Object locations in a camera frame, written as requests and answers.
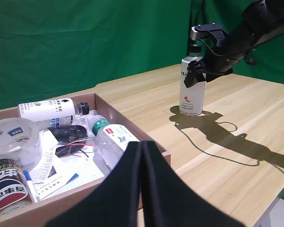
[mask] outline white plastic bottle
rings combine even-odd
[[[182,59],[181,80],[180,80],[180,112],[186,115],[199,115],[203,110],[205,81],[198,82],[187,88],[184,84],[187,75],[187,67],[191,61],[202,59],[201,46],[194,44],[190,46],[189,56]]]
[[[96,136],[96,151],[110,169],[115,167],[130,141],[139,141],[125,126],[111,124],[101,115],[89,118],[89,123]]]
[[[88,103],[75,103],[71,98],[22,103],[18,105],[19,117],[36,122],[40,130],[72,124],[76,117],[88,113]]]

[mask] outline can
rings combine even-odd
[[[0,159],[0,216],[32,203],[25,176],[16,161]]]

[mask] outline green screen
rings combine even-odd
[[[0,109],[181,63],[189,24],[230,32],[249,0],[0,0]],[[234,72],[284,83],[284,37]]]

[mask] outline packing tape roll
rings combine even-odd
[[[0,120],[0,159],[16,161],[31,171],[42,157],[39,128],[31,120],[14,117]]]

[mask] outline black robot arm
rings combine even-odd
[[[242,58],[255,65],[248,57],[250,51],[284,28],[284,0],[255,0],[244,10],[242,17],[229,34],[217,23],[192,27],[192,40],[202,42],[202,39],[210,38],[214,45],[200,61],[190,62],[184,81],[186,87],[232,73],[232,67]]]

